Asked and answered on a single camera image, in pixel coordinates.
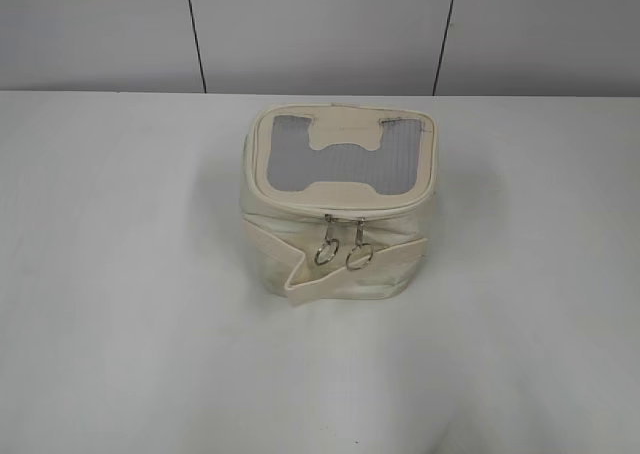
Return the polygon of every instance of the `carry strap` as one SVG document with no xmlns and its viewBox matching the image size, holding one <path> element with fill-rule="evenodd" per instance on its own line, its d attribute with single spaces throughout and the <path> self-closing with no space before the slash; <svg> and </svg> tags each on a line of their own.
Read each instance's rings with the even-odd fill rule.
<svg viewBox="0 0 640 454">
<path fill-rule="evenodd" d="M 378 268 L 382 266 L 385 271 L 392 272 L 393 266 L 421 257 L 427 243 L 423 238 L 381 249 L 376 251 L 366 269 L 351 272 L 346 267 L 341 267 L 320 279 L 294 285 L 292 281 L 305 263 L 305 253 L 246 219 L 244 227 L 249 239 L 260 251 L 291 268 L 283 289 L 293 305 L 322 298 L 353 298 L 348 294 L 341 295 L 345 290 L 340 288 L 352 283 L 354 279 L 363 280 L 376 275 Z"/>
</svg>

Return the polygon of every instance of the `cream bag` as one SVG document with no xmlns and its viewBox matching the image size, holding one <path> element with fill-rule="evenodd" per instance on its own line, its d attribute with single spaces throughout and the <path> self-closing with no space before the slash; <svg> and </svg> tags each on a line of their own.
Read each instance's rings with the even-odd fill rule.
<svg viewBox="0 0 640 454">
<path fill-rule="evenodd" d="M 244 150 L 244 226 L 267 287 L 294 305 L 402 291 L 427 246 L 428 116 L 346 105 L 262 113 Z"/>
</svg>

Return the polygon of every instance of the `zipper pull ring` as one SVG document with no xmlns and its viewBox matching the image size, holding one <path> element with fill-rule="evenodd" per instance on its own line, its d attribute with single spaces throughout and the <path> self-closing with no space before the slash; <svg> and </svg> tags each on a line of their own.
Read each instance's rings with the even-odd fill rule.
<svg viewBox="0 0 640 454">
<path fill-rule="evenodd" d="M 322 241 L 313 258 L 313 262 L 315 262 L 317 266 L 323 266 L 332 261 L 333 258 L 336 257 L 338 249 L 340 249 L 340 241 L 333 237 L 333 217 L 331 214 L 325 214 L 324 220 L 327 223 L 327 231 L 324 234 L 324 241 Z"/>
<path fill-rule="evenodd" d="M 356 247 L 351 249 L 351 252 L 347 256 L 345 261 L 345 265 L 347 266 L 348 271 L 359 271 L 364 267 L 368 266 L 371 260 L 373 259 L 374 249 L 371 244 L 368 242 L 363 242 L 364 240 L 364 218 L 358 220 L 358 224 L 356 226 Z M 364 257 L 360 257 L 359 259 L 351 262 L 351 256 L 360 251 L 368 252 Z"/>
</svg>

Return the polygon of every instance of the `white table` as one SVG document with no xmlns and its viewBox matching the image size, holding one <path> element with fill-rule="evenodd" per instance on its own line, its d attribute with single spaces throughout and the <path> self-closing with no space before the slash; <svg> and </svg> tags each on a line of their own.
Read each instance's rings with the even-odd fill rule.
<svg viewBox="0 0 640 454">
<path fill-rule="evenodd" d="M 240 151 L 328 99 L 434 117 L 437 229 L 400 296 L 293 309 Z M 639 452 L 639 319 L 640 99 L 0 93 L 2 453 Z"/>
</svg>

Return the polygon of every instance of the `mesh window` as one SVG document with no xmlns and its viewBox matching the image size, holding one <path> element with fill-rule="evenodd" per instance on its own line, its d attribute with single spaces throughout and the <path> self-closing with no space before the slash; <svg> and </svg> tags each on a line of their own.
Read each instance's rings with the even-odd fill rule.
<svg viewBox="0 0 640 454">
<path fill-rule="evenodd" d="M 422 123 L 417 119 L 381 121 L 379 149 L 333 144 L 309 146 L 311 119 L 276 116 L 271 132 L 267 179 L 280 191 L 303 191 L 314 182 L 361 182 L 378 194 L 397 195 L 416 183 Z"/>
</svg>

